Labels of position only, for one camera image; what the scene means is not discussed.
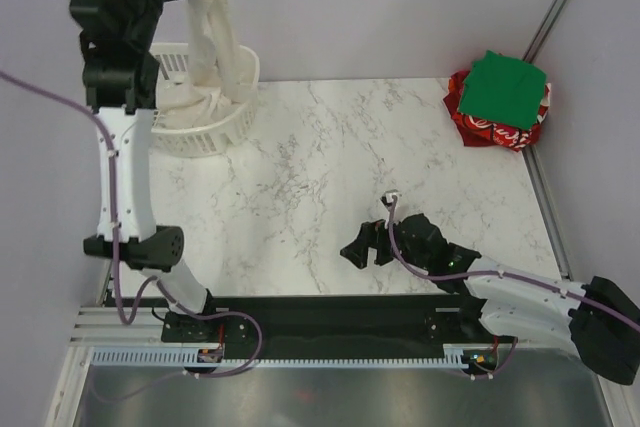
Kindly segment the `cream white t shirt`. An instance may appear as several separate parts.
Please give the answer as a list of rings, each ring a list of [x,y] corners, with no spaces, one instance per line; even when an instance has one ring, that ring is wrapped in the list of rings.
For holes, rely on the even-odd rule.
[[[186,0],[189,40],[185,79],[158,88],[156,126],[186,130],[229,121],[251,104],[228,0]]]

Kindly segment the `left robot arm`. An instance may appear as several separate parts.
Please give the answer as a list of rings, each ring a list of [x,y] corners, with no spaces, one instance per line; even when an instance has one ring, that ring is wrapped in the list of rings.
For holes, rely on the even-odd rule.
[[[82,82],[98,131],[101,173],[99,223],[83,249],[109,260],[118,310],[124,308],[120,269],[127,266],[186,314],[190,334],[208,340],[220,325],[206,307],[210,293],[183,259],[183,230],[158,224],[151,205],[149,151],[160,64],[150,49],[171,1],[69,0],[80,29]]]

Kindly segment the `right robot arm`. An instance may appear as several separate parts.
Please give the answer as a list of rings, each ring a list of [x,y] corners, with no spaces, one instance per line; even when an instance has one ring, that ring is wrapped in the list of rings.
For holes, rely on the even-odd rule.
[[[597,375],[631,385],[639,373],[639,307],[613,281],[528,275],[448,241],[423,214],[361,224],[340,254],[356,268],[398,261],[414,275],[465,299],[458,328],[532,340],[577,356]]]

